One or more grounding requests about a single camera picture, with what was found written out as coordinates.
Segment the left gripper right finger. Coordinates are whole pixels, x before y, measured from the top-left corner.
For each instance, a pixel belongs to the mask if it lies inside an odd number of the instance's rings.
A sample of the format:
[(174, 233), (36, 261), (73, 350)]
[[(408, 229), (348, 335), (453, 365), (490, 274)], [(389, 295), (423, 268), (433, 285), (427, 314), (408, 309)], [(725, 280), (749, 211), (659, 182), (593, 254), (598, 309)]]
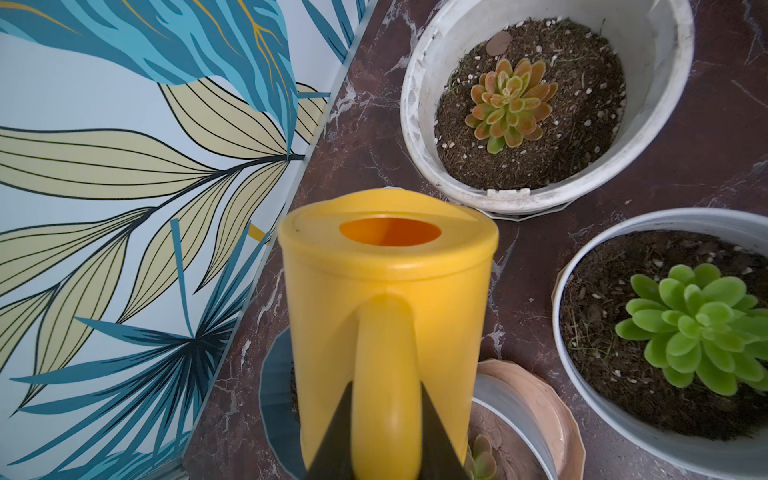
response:
[(422, 400), (422, 457), (419, 480), (467, 480), (459, 456), (439, 418), (424, 384)]

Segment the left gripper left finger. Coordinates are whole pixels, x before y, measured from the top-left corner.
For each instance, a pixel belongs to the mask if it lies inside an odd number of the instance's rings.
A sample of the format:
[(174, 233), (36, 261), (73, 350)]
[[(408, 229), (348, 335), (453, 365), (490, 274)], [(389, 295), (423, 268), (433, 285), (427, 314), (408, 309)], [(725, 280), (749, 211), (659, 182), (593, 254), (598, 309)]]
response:
[(354, 480), (351, 457), (352, 390), (353, 383), (349, 382), (307, 470), (307, 480)]

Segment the white pot pink soil succulent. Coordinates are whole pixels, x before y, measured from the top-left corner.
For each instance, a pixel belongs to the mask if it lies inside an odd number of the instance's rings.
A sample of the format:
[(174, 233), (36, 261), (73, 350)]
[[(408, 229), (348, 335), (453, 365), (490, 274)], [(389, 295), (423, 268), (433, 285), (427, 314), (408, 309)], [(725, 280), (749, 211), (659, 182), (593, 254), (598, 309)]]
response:
[(582, 479), (586, 450), (555, 390), (521, 366), (478, 364), (465, 471), (471, 479)]

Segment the yellow watering can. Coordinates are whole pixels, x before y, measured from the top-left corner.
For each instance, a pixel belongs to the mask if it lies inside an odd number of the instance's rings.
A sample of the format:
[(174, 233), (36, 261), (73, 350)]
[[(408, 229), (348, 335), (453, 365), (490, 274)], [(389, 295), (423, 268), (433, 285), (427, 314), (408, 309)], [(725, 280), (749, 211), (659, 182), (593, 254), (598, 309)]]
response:
[(306, 470), (349, 382), (354, 479), (418, 479), (421, 384), (464, 466), (495, 223), (382, 188), (303, 206), (278, 240)]

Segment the white pot dark soil succulent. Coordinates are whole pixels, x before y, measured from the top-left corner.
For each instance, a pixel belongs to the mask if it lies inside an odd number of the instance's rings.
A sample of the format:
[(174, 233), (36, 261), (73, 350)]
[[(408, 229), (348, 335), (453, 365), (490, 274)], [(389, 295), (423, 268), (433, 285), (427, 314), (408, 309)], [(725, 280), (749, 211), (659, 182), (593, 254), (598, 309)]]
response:
[[(582, 377), (561, 329), (570, 278), (596, 247), (625, 235), (658, 231), (708, 235), (760, 256), (767, 254), (767, 219), (715, 208), (680, 208), (644, 214), (594, 237), (561, 270), (552, 293), (552, 328), (560, 361), (586, 403), (615, 431), (643, 450), (686, 470), (717, 479), (764, 479), (767, 430), (730, 441), (664, 431), (602, 397)], [(635, 299), (626, 302), (616, 335), (646, 342), (646, 364), (683, 390), (695, 381), (720, 397), (741, 389), (767, 390), (767, 312), (744, 282), (704, 263), (680, 262), (666, 276), (634, 275)]]

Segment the large white round pot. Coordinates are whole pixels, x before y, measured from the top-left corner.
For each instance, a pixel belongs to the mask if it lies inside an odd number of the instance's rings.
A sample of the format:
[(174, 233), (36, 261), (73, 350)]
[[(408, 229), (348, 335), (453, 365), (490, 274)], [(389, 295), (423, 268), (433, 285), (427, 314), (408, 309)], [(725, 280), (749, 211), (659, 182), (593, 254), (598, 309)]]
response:
[[(607, 108), (618, 123), (611, 145), (583, 170), (538, 189), (478, 189), (452, 177), (435, 132), (452, 72), (472, 48), (528, 20), (572, 20), (614, 50), (624, 84)], [(404, 141), (420, 173), (452, 200), (493, 219), (519, 220), (559, 211), (628, 167), (656, 137), (677, 105), (692, 65), (694, 20), (686, 1), (450, 1), (430, 21), (408, 64), (401, 92)], [(503, 149), (549, 144), (542, 129), (566, 97), (549, 76), (552, 61), (494, 55), (474, 76), (470, 107), (459, 117), (476, 144)]]

